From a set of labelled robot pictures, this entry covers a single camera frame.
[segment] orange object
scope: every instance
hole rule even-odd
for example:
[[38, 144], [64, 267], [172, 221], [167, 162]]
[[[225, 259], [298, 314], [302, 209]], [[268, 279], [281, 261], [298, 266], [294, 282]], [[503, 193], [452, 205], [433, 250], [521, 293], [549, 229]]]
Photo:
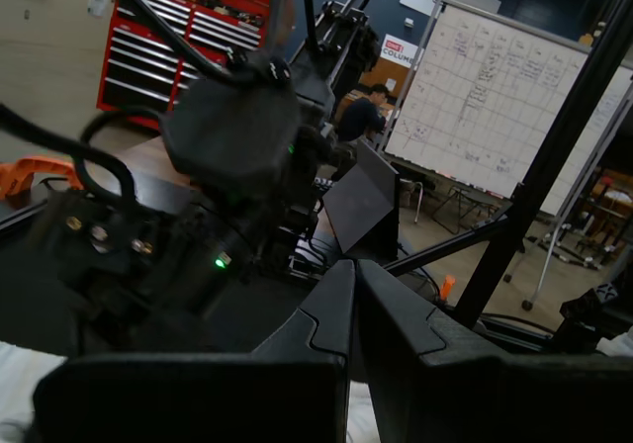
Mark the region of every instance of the orange object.
[[442, 289], [439, 291], [439, 298], [443, 301], [448, 299], [448, 296], [453, 289], [453, 285], [455, 285], [455, 277], [452, 275], [446, 275], [444, 278], [444, 285], [442, 285]]
[[15, 163], [0, 164], [0, 200], [31, 189], [36, 173], [65, 176], [74, 189], [83, 189], [72, 163], [45, 156], [27, 156]]

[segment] red tool chest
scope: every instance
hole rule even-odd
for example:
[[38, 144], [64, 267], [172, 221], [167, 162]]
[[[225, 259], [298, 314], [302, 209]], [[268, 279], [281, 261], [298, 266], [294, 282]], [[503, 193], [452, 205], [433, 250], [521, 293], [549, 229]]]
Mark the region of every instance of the red tool chest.
[[[175, 33], [214, 62], [228, 49], [263, 45], [269, 0], [144, 0]], [[110, 23], [97, 108], [146, 106], [165, 112], [198, 73], [117, 0]], [[150, 121], [143, 121], [155, 127]]]

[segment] tripod leg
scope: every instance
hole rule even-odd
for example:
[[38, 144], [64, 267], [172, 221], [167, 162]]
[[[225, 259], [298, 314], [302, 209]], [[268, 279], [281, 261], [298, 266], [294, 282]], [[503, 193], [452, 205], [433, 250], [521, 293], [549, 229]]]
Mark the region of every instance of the tripod leg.
[[550, 259], [552, 258], [552, 252], [554, 251], [554, 247], [556, 246], [556, 240], [558, 239], [558, 235], [561, 232], [561, 226], [562, 226], [562, 223], [560, 222], [558, 225], [556, 225], [554, 232], [552, 232], [552, 240], [550, 241], [550, 246], [547, 249], [547, 257], [545, 257], [545, 265], [543, 265], [543, 272], [541, 273], [541, 279], [538, 282], [538, 287], [536, 287], [536, 290], [534, 291], [534, 295], [532, 295], [532, 298], [530, 298], [529, 301], [525, 300], [521, 304], [523, 309], [526, 311], [532, 310], [532, 308], [534, 307], [534, 302], [536, 302], [536, 299], [538, 298], [539, 294], [541, 293], [541, 290], [543, 289], [543, 283], [545, 282], [545, 274], [547, 273], [547, 267], [549, 266]]

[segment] white wall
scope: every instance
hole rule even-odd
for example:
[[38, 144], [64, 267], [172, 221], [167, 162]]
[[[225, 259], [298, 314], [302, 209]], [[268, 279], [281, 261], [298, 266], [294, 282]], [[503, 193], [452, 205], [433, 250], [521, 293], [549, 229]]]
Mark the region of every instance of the white wall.
[[103, 51], [112, 4], [101, 19], [88, 15], [87, 6], [88, 0], [0, 0], [0, 42]]

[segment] floor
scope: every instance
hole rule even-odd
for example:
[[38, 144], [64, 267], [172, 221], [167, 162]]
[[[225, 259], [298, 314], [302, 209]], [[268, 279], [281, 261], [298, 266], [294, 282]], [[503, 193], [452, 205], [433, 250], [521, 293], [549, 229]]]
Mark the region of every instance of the floor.
[[[0, 103], [40, 127], [77, 138], [99, 112], [95, 104], [102, 64], [101, 50], [0, 42]], [[94, 144], [113, 151], [144, 139], [142, 134], [107, 129]], [[0, 162], [33, 154], [60, 156], [0, 132]]]
[[[0, 43], [0, 102], [46, 129], [78, 137], [97, 114], [94, 106], [102, 61], [100, 51], [67, 52], [40, 45]], [[145, 139], [147, 136], [141, 133], [108, 129], [95, 138], [94, 144], [115, 152]], [[58, 155], [0, 132], [0, 162], [43, 152]], [[423, 209], [428, 212], [433, 205], [433, 200], [425, 200]], [[422, 214], [418, 224], [413, 223], [413, 217], [413, 210], [401, 210], [401, 227], [415, 249], [452, 236], [428, 214]], [[543, 227], [536, 222], [532, 228], [542, 231]], [[450, 274], [456, 278], [449, 303], [457, 303], [485, 248], [485, 244], [479, 244], [428, 266], [436, 277]], [[533, 293], [544, 259], [542, 250], [529, 254], [512, 282], [498, 285], [486, 311], [511, 314], [556, 328], [562, 320], [558, 313], [561, 303], [599, 284], [607, 273], [606, 270], [592, 272], [553, 259], [543, 293], [531, 312], [524, 311], [521, 302]]]
[[[426, 199], [422, 207], [423, 214], [420, 214], [417, 224], [413, 223], [415, 210], [401, 208], [401, 230], [415, 250], [421, 250], [454, 236], [430, 218], [430, 213], [437, 204], [438, 202], [430, 198]], [[453, 211], [448, 209], [443, 211], [443, 213], [443, 215], [438, 216], [439, 219], [445, 221], [452, 219], [451, 213]], [[470, 217], [465, 218], [465, 222], [469, 220], [470, 223], [474, 223], [478, 218], [475, 214], [472, 214]], [[546, 224], [535, 221], [529, 234], [540, 235], [547, 228]], [[574, 242], [571, 236], [566, 241], [566, 244], [572, 248]], [[480, 243], [427, 265], [427, 270], [436, 281], [440, 282], [440, 285], [446, 275], [455, 277], [455, 286], [448, 298], [450, 305], [456, 305], [459, 301], [471, 275], [486, 250], [486, 246], [487, 242]], [[521, 254], [517, 253], [514, 256], [514, 260], [517, 260], [519, 256]], [[608, 274], [608, 267], [599, 271], [591, 271], [552, 258], [545, 276], [542, 292], [534, 302], [534, 308], [531, 311], [526, 311], [521, 307], [521, 303], [523, 300], [532, 297], [543, 270], [545, 256], [546, 252], [541, 249], [533, 249], [527, 253], [514, 273], [511, 282], [499, 282], [485, 312], [509, 314], [535, 321], [555, 330], [563, 320], [559, 314], [561, 304], [578, 298], [588, 289], [603, 283], [604, 278]]]

